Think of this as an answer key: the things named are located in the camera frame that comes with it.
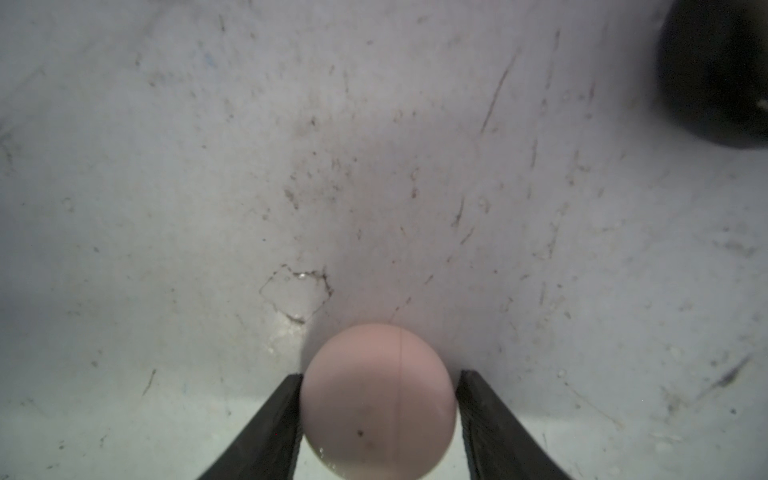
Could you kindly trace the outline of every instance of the ball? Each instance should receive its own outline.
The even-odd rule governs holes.
[[[304,374],[308,443],[348,480],[416,480],[453,436],[456,398],[432,347],[398,326],[369,324],[326,343]]]

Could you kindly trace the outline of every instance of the crack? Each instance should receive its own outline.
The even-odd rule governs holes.
[[[266,279],[266,282],[264,282],[264,284],[261,286],[261,288],[259,288],[259,295],[261,295],[261,297],[264,298],[272,306],[272,308],[275,310],[275,312],[278,312],[278,313],[282,314],[283,316],[285,316],[291,323],[295,323],[296,325],[299,325],[299,326],[304,326],[304,325],[306,325],[307,318],[305,318],[305,317],[303,317],[301,315],[291,315],[290,313],[286,313],[286,312],[282,311],[275,304],[275,302],[273,300],[267,298],[263,294],[263,291],[266,288],[266,286],[269,285],[272,280],[274,280],[275,276],[283,268],[288,270],[288,273],[293,275],[293,277],[298,279],[298,280],[306,280],[308,278],[311,278],[311,279],[315,280],[316,282],[323,282],[323,289],[325,290],[325,293],[326,293],[326,299],[323,300],[321,302],[321,304],[312,311],[312,313],[310,315],[310,318],[311,318],[312,316],[315,316],[315,314],[317,312],[319,312],[320,309],[322,309],[326,305],[326,303],[328,303],[328,301],[331,300],[331,297],[333,296],[334,290],[333,290],[333,287],[331,286],[330,281],[328,281],[328,273],[326,272],[326,267],[324,266],[322,270],[311,270],[311,271],[306,271],[306,272],[294,272],[293,269],[291,269],[291,267],[289,267],[287,263],[283,263],[282,265],[280,265],[280,268],[278,270],[275,270],[274,272],[272,272],[272,275],[270,275],[270,278]]]

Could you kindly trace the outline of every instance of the dirt speck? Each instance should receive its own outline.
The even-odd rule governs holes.
[[[286,198],[288,199],[288,201],[293,205],[293,209],[294,210],[298,210],[299,209],[299,201],[296,199],[296,195],[293,194],[293,192],[291,190],[287,189],[287,188],[284,189],[283,192],[285,193]]]

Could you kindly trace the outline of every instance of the black object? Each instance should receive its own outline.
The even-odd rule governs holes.
[[[299,392],[303,376],[288,375],[232,445],[199,480],[290,480],[303,432]]]
[[[688,130],[731,147],[768,146],[768,3],[677,0],[657,75],[664,103]]]
[[[199,480],[290,480],[302,431],[302,376],[286,377]],[[471,480],[568,480],[479,373],[464,370],[456,391]]]

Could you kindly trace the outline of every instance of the dark round object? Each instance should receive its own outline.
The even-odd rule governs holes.
[[[768,147],[768,0],[677,0],[657,74],[686,129],[731,147]]]

